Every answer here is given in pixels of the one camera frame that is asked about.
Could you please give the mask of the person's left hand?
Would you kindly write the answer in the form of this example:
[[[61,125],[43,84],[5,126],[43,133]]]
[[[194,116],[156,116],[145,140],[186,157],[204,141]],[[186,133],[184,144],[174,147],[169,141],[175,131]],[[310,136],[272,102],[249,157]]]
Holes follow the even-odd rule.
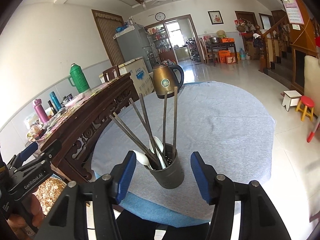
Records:
[[[30,196],[30,211],[33,215],[33,226],[39,228],[44,219],[44,214],[42,211],[41,204],[34,194],[31,194]],[[11,227],[18,239],[31,240],[31,238],[22,230],[27,226],[23,217],[16,214],[12,214],[10,218],[7,220],[7,223],[9,224],[9,226]]]

